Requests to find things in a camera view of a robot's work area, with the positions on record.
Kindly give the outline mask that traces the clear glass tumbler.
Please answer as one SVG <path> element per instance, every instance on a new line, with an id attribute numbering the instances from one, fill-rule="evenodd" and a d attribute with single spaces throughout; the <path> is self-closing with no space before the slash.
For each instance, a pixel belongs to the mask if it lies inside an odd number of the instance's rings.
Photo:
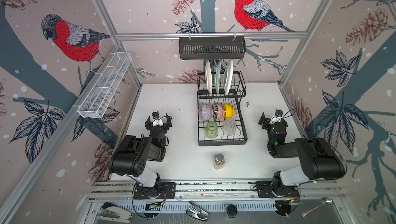
<path id="1" fill-rule="evenodd" d="M 233 117 L 226 119 L 222 126 L 223 134 L 226 136 L 234 136 L 236 133 L 236 129 L 237 123 Z"/>

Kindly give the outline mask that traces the yellow bowl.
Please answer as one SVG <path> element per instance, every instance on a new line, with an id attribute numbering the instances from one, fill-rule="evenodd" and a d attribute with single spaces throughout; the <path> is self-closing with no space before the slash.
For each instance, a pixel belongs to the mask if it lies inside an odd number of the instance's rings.
<path id="1" fill-rule="evenodd" d="M 235 115 L 235 109 L 230 105 L 230 104 L 224 104 L 223 105 L 223 109 L 224 109 L 224 119 L 227 120 L 229 118 L 234 117 Z"/>

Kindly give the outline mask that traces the green glass tumbler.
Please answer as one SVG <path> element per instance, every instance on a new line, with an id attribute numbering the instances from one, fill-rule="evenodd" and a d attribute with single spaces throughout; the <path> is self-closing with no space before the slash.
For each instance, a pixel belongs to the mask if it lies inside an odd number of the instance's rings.
<path id="1" fill-rule="evenodd" d="M 218 132 L 218 125 L 215 121 L 209 121 L 205 127 L 205 136 L 208 139 L 215 139 L 217 138 Z"/>

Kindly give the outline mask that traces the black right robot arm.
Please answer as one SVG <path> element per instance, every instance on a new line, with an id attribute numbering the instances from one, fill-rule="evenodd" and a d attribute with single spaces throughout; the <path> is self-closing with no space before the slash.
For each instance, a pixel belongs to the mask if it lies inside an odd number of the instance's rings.
<path id="1" fill-rule="evenodd" d="M 347 166 L 323 138 L 296 138 L 285 142 L 287 122 L 279 117 L 267 118 L 263 113 L 258 122 L 267 131 L 267 149 L 275 159 L 298 158 L 290 169 L 278 171 L 269 186 L 277 197 L 296 192 L 296 187 L 315 180 L 336 180 L 344 177 Z"/>

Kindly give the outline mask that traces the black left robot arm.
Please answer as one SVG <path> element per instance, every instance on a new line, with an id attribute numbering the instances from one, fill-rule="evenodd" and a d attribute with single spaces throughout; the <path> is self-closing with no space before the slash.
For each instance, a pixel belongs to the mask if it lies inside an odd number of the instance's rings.
<path id="1" fill-rule="evenodd" d="M 134 192 L 140 193 L 144 199 L 166 198 L 159 173 L 152 171 L 146 163 L 164 160 L 169 145 L 166 133 L 172 127 L 172 117 L 168 114 L 161 117 L 159 112 L 153 112 L 144 125 L 149 136 L 126 135 L 112 154 L 109 172 L 132 178 L 136 182 Z"/>

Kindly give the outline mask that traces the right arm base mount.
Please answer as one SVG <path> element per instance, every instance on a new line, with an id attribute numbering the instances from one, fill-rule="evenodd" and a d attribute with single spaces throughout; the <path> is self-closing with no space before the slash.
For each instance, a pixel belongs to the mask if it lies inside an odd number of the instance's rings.
<path id="1" fill-rule="evenodd" d="M 274 186 L 272 181 L 257 181 L 253 186 L 253 191 L 258 194 L 259 198 L 297 199 L 300 197 L 298 187 L 282 184 Z"/>

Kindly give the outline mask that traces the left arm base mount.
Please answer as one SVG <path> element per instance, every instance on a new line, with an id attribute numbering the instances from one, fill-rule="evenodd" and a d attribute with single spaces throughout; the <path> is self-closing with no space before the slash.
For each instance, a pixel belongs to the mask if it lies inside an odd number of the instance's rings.
<path id="1" fill-rule="evenodd" d="M 162 182 L 152 188 L 147 188 L 135 183 L 133 190 L 133 200 L 156 200 L 156 199 L 174 199 L 176 191 L 175 182 Z"/>

